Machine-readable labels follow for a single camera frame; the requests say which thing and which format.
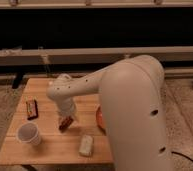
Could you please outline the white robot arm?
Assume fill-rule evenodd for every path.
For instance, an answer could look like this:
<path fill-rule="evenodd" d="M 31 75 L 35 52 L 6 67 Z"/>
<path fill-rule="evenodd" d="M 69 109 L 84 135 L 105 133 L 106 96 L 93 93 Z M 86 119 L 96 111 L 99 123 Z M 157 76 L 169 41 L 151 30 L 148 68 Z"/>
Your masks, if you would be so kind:
<path fill-rule="evenodd" d="M 121 60 L 73 80 L 59 76 L 47 90 L 62 116 L 75 96 L 98 94 L 115 171 L 173 171 L 161 101 L 164 70 L 149 55 Z"/>

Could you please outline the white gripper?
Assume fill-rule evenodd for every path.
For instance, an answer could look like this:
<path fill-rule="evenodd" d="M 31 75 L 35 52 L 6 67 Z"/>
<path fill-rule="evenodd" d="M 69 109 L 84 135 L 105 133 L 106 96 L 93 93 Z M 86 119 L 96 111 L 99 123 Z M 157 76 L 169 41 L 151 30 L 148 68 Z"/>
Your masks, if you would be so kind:
<path fill-rule="evenodd" d="M 72 98 L 64 100 L 64 101 L 60 101 L 58 104 L 58 109 L 59 109 L 59 113 L 60 113 L 60 117 L 59 117 L 59 125 L 62 124 L 64 117 L 62 116 L 71 116 L 73 118 L 73 120 L 78 122 L 78 117 L 76 116 L 76 105 L 73 101 Z"/>

